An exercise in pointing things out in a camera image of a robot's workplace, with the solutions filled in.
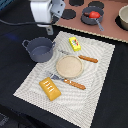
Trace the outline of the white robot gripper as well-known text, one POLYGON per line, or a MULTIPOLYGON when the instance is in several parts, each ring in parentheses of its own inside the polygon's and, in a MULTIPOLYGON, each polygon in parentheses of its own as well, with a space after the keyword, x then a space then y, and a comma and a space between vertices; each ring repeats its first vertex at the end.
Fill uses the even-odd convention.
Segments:
POLYGON ((65 9, 63 0, 30 0, 30 8, 35 22, 39 27, 47 27, 47 34, 53 35, 53 27, 65 9))

